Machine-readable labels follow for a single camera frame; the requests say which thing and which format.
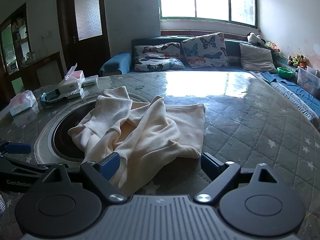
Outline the cream sweatshirt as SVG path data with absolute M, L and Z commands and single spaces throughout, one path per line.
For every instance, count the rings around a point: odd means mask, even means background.
M 176 158 L 201 156 L 205 111 L 201 103 L 166 105 L 161 96 L 134 102 L 121 86 L 104 90 L 68 134 L 84 161 L 99 162 L 117 152 L 120 168 L 110 183 L 130 196 Z

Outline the soft tissue pack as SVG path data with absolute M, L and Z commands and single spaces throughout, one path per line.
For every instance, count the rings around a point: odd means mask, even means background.
M 9 112 L 12 116 L 16 116 L 21 112 L 33 107 L 36 102 L 36 98 L 32 91 L 26 90 L 17 94 L 10 100 Z

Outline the dark wooden cabinet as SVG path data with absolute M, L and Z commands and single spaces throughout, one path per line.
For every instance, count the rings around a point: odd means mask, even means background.
M 38 58 L 31 49 L 27 4 L 22 4 L 1 23 L 1 95 L 6 102 L 23 90 L 40 88 L 37 71 L 53 62 L 63 78 L 59 52 Z

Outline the green transparent flat case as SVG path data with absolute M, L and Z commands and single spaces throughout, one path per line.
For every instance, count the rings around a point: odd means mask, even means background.
M 98 75 L 93 75 L 90 77 L 86 77 L 84 79 L 84 81 L 82 82 L 82 88 L 88 87 L 88 86 L 92 86 L 92 85 L 96 85 L 98 83 Z

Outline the pink white tissue box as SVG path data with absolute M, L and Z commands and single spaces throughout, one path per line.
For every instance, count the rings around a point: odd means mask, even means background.
M 85 80 L 84 72 L 76 70 L 77 63 L 70 68 L 63 80 L 58 85 L 58 90 L 61 94 L 71 92 L 82 87 Z

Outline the blue sofa blanket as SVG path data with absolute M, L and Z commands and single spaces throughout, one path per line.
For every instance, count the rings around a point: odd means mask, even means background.
M 319 126 L 319 100 L 296 83 L 285 80 L 278 74 L 260 72 L 271 87 L 296 106 L 314 126 Z

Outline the green plastic bowl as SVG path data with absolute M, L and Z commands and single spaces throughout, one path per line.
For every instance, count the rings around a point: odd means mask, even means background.
M 294 72 L 283 67 L 277 68 L 277 74 L 283 79 L 291 79 L 294 77 Z

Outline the grey plain cushion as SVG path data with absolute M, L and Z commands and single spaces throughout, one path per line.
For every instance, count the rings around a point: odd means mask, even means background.
M 269 49 L 241 43 L 240 62 L 242 68 L 253 72 L 276 72 L 272 53 Z

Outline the blue sofa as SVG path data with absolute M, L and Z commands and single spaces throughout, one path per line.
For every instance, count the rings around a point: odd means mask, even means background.
M 319 128 L 317 72 L 302 68 L 293 70 L 276 59 L 271 48 L 227 39 L 222 33 L 134 39 L 131 50 L 106 61 L 99 75 L 170 70 L 250 72 L 287 98 Z

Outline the upright butterfly pillow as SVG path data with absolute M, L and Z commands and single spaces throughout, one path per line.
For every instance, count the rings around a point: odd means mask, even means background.
M 213 33 L 183 40 L 184 57 L 191 68 L 228 67 L 229 60 L 223 33 Z

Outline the clear plastic storage box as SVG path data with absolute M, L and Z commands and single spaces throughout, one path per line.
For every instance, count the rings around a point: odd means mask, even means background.
M 319 77 L 303 68 L 298 68 L 297 83 L 309 94 L 319 99 Z

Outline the lying butterfly pillow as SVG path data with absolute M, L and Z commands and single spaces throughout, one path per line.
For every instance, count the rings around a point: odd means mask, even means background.
M 136 72 L 159 72 L 185 69 L 181 61 L 181 47 L 177 42 L 159 45 L 134 46 L 134 70 Z

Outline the colourful plush toys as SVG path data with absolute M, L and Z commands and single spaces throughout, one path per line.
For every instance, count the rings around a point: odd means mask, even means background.
M 303 69 L 306 69 L 306 60 L 307 58 L 303 55 L 297 54 L 296 56 L 292 57 L 291 55 L 287 58 L 287 64 L 294 66 L 294 67 L 300 67 Z

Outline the pink green plush toy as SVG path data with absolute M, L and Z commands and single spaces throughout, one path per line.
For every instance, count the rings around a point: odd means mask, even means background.
M 273 42 L 268 41 L 268 42 L 265 43 L 265 46 L 270 47 L 276 53 L 280 52 L 280 49 L 278 48 L 278 46 Z

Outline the panda plush toy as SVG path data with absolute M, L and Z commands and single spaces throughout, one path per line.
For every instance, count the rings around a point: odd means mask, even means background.
M 247 40 L 249 43 L 258 44 L 261 46 L 264 46 L 266 43 L 266 41 L 260 35 L 255 35 L 253 32 L 247 34 Z

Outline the dark wooden door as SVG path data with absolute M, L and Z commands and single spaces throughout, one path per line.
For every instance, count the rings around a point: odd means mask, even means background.
M 56 0 L 63 57 L 85 76 L 97 75 L 111 58 L 104 0 Z

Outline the green framed window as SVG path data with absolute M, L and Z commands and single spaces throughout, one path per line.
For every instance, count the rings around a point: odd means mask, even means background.
M 209 20 L 257 26 L 256 0 L 158 0 L 161 20 Z

